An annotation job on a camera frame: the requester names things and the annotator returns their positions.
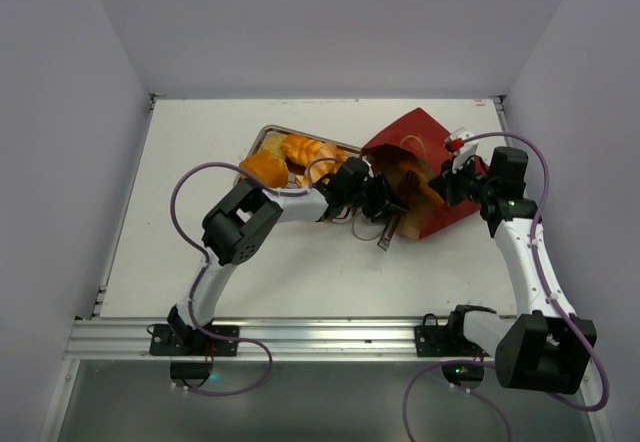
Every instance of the yellow food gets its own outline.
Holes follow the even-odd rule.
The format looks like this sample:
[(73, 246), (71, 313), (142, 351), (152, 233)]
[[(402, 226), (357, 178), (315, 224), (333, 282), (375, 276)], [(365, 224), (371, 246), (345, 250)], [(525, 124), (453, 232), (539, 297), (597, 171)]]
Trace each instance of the yellow food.
[(240, 162), (240, 168), (260, 180), (267, 187), (286, 187), (289, 179), (287, 164), (274, 157), (269, 150), (263, 150)]
[[(347, 155), (347, 153), (344, 150), (338, 149), (336, 151), (336, 159), (347, 160), (348, 158), (349, 158), (349, 156)], [(340, 167), (342, 167), (342, 162), (336, 162), (333, 165), (333, 169), (331, 169), (331, 172), (333, 172), (335, 174)]]
[(282, 151), (282, 143), (286, 137), (286, 135), (282, 134), (267, 135), (262, 143), (262, 150), (268, 150), (276, 159), (285, 160), (287, 156)]

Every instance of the orange toy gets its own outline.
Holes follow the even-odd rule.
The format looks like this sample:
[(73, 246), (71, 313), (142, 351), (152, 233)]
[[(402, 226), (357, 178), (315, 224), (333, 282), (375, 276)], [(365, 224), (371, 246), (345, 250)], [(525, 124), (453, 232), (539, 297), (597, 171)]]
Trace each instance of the orange toy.
[(267, 187), (287, 186), (289, 179), (287, 164), (284, 160), (274, 157), (268, 150), (249, 156), (240, 162), (240, 168), (249, 172)]

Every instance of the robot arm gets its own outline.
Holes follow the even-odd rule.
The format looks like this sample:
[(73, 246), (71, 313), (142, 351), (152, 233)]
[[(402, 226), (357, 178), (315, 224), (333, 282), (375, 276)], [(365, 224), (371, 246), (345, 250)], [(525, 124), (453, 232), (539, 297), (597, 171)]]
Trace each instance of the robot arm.
[(445, 141), (453, 158), (443, 164), (440, 176), (430, 185), (449, 205), (463, 200), (480, 205), (480, 215), (507, 264), (518, 318), (511, 322), (482, 307), (458, 306), (448, 328), (453, 337), (473, 342), (495, 358), (503, 387), (575, 393), (589, 354), (550, 304), (534, 265), (532, 246), (537, 247), (550, 298), (569, 314), (591, 345), (596, 330), (590, 320), (576, 317), (561, 290), (546, 251), (542, 224), (536, 226), (535, 239), (530, 238), (537, 205), (524, 197), (527, 153), (498, 147), (483, 173), (477, 170), (477, 143), (464, 142), (470, 137), (462, 129)]
[(198, 269), (192, 300), (187, 295), (167, 318), (181, 346), (201, 344), (193, 340), (199, 333), (189, 315), (189, 301), (195, 320), (210, 321), (236, 267), (253, 257), (276, 224), (323, 221), (347, 207), (361, 209), (372, 221), (386, 221), (409, 210), (384, 175), (374, 175), (364, 160), (350, 158), (328, 178), (310, 190), (282, 189), (275, 195), (243, 179), (204, 217), (202, 241), (208, 257)]
[[(560, 289), (545, 249), (542, 225), (537, 225), (535, 239), (529, 238), (537, 205), (524, 198), (527, 153), (498, 147), (490, 166), (482, 171), (475, 157), (476, 144), (464, 143), (471, 136), (463, 129), (447, 139), (445, 145), (453, 156), (430, 185), (449, 205), (463, 200), (480, 205), (480, 215), (507, 264), (518, 318), (505, 321), (491, 309), (461, 305), (450, 314), (443, 330), (447, 337), (473, 342), (492, 355), (503, 387), (575, 393), (589, 354), (548, 302), (534, 265), (532, 244), (537, 245), (551, 297), (570, 314), (591, 345), (596, 331), (591, 321), (575, 316)], [(195, 320), (204, 323), (213, 318), (235, 268), (255, 254), (277, 223), (322, 221), (345, 207), (361, 209), (373, 221), (387, 221), (408, 210), (384, 176), (372, 174), (361, 159), (348, 159), (326, 184), (295, 194), (284, 189), (273, 195), (249, 179), (240, 181), (203, 220), (202, 240), (209, 260), (198, 271), (199, 283), (192, 295)], [(167, 318), (183, 347), (202, 344), (198, 337), (204, 337), (195, 330), (189, 301), (187, 296), (176, 304)]]

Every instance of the gray wall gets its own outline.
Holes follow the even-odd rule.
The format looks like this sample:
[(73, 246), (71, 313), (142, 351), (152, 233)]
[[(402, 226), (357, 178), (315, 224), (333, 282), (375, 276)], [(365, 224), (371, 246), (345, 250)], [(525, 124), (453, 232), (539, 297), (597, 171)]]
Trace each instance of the gray wall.
[(0, 433), (37, 438), (148, 98), (99, 0), (0, 0)]
[[(640, 0), (562, 0), (507, 98), (549, 160), (545, 226), (579, 314), (598, 328), (618, 440), (640, 440)], [(540, 171), (532, 174), (540, 192)]]
[(560, 0), (103, 0), (171, 96), (505, 94)]

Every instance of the white table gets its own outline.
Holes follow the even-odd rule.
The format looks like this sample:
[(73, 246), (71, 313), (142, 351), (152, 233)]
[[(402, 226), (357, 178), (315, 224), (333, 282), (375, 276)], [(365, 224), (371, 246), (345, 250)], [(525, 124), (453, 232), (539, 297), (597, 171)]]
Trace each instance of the white table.
[[(151, 120), (101, 311), (103, 318), (164, 318), (182, 298), (200, 255), (175, 233), (168, 213), (182, 174), (206, 161), (240, 162), (262, 127), (282, 125), (361, 146), (422, 107), (449, 130), (500, 130), (491, 100), (160, 100)], [(480, 145), (489, 159), (501, 138)], [(187, 232), (235, 173), (194, 176), (178, 200)], [(277, 226), (239, 267), (220, 299), (221, 317), (389, 317), (445, 315), (457, 304), (515, 314), (506, 266), (484, 221), (471, 216), (425, 240), (397, 237), (387, 253), (356, 240), (348, 225)]]

